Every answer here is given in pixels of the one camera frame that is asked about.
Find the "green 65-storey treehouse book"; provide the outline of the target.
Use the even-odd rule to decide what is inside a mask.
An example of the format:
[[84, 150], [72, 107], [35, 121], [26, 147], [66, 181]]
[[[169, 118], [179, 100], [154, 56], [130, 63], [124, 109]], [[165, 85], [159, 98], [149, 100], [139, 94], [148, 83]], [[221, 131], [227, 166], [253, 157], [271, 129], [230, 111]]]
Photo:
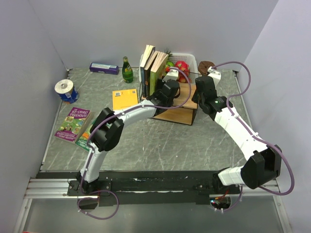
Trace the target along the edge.
[[157, 52], [155, 60], [151, 66], [150, 70], [150, 80], [149, 80], [149, 94], [151, 96], [156, 90], [156, 84], [162, 74], [165, 72], [166, 62], [168, 60], [168, 54], [164, 52]]

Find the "dark blue paperback book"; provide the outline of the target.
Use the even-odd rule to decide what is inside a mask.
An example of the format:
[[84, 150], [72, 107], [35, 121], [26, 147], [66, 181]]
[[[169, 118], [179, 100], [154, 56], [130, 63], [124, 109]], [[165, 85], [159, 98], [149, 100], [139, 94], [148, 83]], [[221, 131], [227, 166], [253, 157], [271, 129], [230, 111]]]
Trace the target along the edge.
[[141, 85], [141, 96], [143, 98], [146, 97], [146, 74], [145, 71], [147, 70], [147, 64], [148, 61], [150, 60], [150, 57], [153, 55], [154, 51], [155, 51], [155, 46], [153, 45], [146, 45], [145, 47], [145, 51], [143, 53], [143, 55], [141, 56], [140, 59], [140, 65], [139, 65], [139, 80], [140, 80], [140, 85]]

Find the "green 104-storey treehouse book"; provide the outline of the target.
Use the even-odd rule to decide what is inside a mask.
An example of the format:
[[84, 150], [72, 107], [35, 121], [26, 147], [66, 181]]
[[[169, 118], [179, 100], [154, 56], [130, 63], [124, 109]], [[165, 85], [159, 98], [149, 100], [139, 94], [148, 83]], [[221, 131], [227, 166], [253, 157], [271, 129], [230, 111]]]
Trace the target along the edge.
[[87, 129], [82, 133], [80, 138], [75, 142], [75, 144], [84, 149], [85, 151], [89, 152], [90, 148], [87, 146], [87, 140], [90, 136], [90, 130], [94, 124], [94, 121], [87, 127]]

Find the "purple 117-storey treehouse book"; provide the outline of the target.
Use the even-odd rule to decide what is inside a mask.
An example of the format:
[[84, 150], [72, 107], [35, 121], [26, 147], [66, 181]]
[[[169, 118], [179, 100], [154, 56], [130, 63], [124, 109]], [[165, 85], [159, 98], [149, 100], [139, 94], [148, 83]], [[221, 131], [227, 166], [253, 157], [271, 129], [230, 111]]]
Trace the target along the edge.
[[91, 120], [91, 115], [92, 112], [90, 110], [73, 107], [54, 136], [74, 144], [84, 133]]

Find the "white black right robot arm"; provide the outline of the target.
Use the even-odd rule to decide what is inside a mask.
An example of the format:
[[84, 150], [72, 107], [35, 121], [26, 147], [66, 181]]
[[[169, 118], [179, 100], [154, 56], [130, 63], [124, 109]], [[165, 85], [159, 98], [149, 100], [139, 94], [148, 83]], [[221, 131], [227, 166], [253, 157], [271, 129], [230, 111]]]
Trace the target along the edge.
[[243, 184], [251, 189], [280, 175], [281, 156], [246, 124], [234, 105], [225, 97], [218, 96], [214, 79], [202, 76], [195, 80], [196, 90], [192, 101], [221, 126], [242, 151], [246, 163], [243, 166], [224, 168], [215, 173], [213, 190], [224, 193], [230, 185]]

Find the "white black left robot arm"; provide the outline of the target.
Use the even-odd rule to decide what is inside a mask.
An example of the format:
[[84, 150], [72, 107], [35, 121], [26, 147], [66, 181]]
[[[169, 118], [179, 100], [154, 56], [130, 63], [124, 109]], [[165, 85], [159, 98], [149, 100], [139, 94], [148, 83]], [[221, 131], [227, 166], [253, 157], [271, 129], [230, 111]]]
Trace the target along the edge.
[[112, 111], [110, 108], [105, 108], [101, 111], [90, 130], [91, 135], [87, 141], [90, 148], [88, 157], [77, 175], [81, 192], [85, 195], [95, 192], [104, 158], [119, 143], [123, 129], [171, 109], [178, 91], [178, 81], [168, 80], [161, 89], [139, 104], [124, 110]]

